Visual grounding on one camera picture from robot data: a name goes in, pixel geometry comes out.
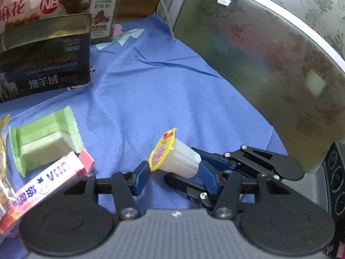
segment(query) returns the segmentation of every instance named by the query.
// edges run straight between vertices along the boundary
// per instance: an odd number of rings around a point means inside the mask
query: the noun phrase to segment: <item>green wrapper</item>
[[[25,126],[10,127],[14,163],[20,175],[84,148],[72,109],[54,112]]]

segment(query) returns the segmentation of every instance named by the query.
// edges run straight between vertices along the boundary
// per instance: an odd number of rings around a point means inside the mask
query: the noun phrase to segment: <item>yellow package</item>
[[[0,121],[0,219],[7,211],[8,200],[15,200],[15,192],[8,181],[7,172],[7,153],[6,153],[6,133],[2,132],[3,127],[9,120],[7,114]]]

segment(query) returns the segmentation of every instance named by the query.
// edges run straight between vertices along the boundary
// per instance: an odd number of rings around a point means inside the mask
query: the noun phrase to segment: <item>cardboard box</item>
[[[90,23],[90,14],[73,14],[0,34],[0,103],[88,83]]]

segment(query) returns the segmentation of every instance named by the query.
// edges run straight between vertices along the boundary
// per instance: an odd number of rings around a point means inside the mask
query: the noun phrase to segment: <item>white plastic cup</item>
[[[200,155],[175,137],[169,154],[159,169],[191,178],[198,173],[200,162]]]

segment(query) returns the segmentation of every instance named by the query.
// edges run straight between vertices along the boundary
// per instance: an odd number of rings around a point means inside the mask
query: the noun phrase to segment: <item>blue tablecloth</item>
[[[97,177],[134,170],[173,127],[179,140],[211,153],[246,144],[286,154],[273,127],[198,54],[172,38],[158,15],[122,26],[124,34],[112,43],[92,46],[89,84],[2,103],[0,116],[11,113],[8,125],[18,127],[70,105]],[[22,179],[10,149],[8,154],[17,186],[41,170]],[[159,171],[151,174],[137,202],[142,212],[192,205],[164,183]],[[100,204],[114,210],[111,196],[101,197]],[[0,245],[1,259],[25,255],[20,238]]]

